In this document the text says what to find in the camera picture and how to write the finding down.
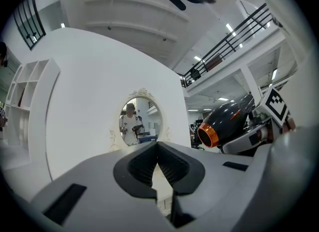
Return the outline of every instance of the curved white wall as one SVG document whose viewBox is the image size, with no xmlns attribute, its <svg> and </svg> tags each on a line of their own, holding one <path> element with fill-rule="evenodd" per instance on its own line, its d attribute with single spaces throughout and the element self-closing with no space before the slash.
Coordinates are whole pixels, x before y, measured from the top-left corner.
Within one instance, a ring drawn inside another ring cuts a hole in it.
<svg viewBox="0 0 319 232">
<path fill-rule="evenodd" d="M 46 35 L 21 62 L 54 58 L 61 73 L 46 120 L 47 158 L 55 179 L 90 157 L 107 153 L 119 106 L 146 88 L 157 100 L 170 140 L 190 147 L 179 76 L 113 39 L 72 28 Z"/>
</svg>

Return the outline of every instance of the fluorescent light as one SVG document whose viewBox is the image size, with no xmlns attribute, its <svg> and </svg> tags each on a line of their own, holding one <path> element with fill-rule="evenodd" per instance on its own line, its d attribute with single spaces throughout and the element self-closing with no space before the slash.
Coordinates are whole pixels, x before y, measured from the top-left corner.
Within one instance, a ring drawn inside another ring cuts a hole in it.
<svg viewBox="0 0 319 232">
<path fill-rule="evenodd" d="M 276 73 L 277 73 L 277 69 L 274 70 L 274 72 L 273 72 L 273 77 L 271 78 L 271 80 L 274 80 L 274 78 L 276 77 Z"/>
<path fill-rule="evenodd" d="M 201 61 L 201 58 L 199 58 L 198 56 L 194 57 L 197 61 Z"/>
<path fill-rule="evenodd" d="M 233 28 L 229 24 L 226 24 L 226 27 L 229 29 L 230 32 L 234 31 Z"/>
</svg>

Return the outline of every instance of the desk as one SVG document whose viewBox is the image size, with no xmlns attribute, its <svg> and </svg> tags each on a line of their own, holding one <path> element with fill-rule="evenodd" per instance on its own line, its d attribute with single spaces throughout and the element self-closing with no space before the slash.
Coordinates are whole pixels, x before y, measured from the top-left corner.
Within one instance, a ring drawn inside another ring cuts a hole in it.
<svg viewBox="0 0 319 232">
<path fill-rule="evenodd" d="M 158 139 L 158 137 L 156 135 L 145 135 L 145 136 L 138 137 L 139 143 L 150 142 L 152 140 L 156 141 L 157 139 Z"/>
</svg>

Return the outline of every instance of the mirror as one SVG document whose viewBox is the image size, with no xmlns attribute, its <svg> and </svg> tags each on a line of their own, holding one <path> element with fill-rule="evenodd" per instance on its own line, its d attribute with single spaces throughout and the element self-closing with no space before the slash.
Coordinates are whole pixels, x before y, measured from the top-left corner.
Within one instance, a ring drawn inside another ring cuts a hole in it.
<svg viewBox="0 0 319 232">
<path fill-rule="evenodd" d="M 128 145 L 157 141 L 161 130 L 161 115 L 146 98 L 134 98 L 122 109 L 119 128 Z"/>
</svg>

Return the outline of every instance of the white pillar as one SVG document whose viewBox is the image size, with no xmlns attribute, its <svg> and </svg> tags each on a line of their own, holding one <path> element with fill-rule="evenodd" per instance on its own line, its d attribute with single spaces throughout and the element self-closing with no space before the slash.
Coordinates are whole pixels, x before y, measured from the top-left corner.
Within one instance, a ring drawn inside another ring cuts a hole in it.
<svg viewBox="0 0 319 232">
<path fill-rule="evenodd" d="M 241 72 L 243 73 L 246 81 L 247 81 L 247 84 L 248 84 L 248 87 L 250 89 L 250 92 L 251 94 L 253 95 L 254 97 L 254 100 L 255 100 L 255 105 L 257 105 L 259 103 L 259 101 L 261 100 L 261 93 L 259 91 L 259 88 L 257 86 L 257 83 L 253 77 L 253 75 L 251 74 L 251 71 L 250 69 L 248 68 L 247 65 L 243 65 L 241 68 L 240 68 Z"/>
</svg>

